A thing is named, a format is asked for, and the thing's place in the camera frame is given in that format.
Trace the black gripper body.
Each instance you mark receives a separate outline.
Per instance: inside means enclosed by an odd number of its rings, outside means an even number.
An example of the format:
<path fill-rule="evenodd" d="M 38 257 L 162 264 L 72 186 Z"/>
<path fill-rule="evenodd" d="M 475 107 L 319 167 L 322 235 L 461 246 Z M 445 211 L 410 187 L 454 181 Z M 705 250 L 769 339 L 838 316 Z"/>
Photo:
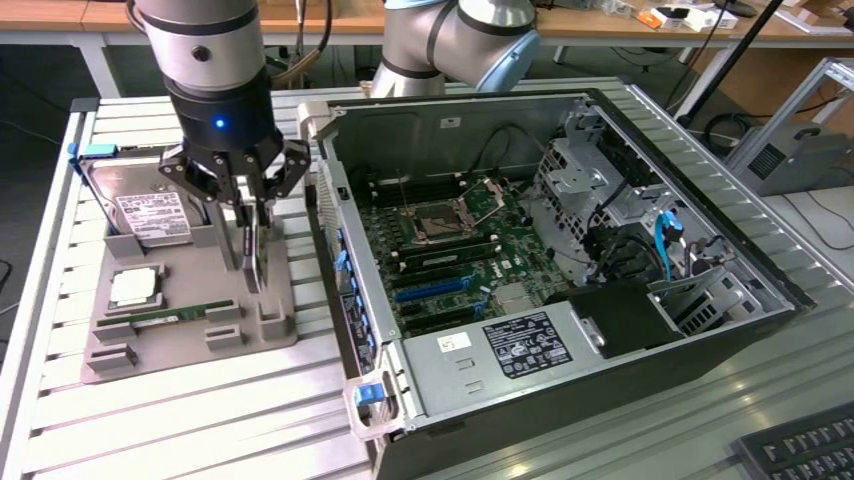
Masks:
<path fill-rule="evenodd" d="M 168 77 L 164 84 L 191 150 L 282 147 L 269 74 L 257 74 L 246 84 L 227 90 L 191 89 Z"/>

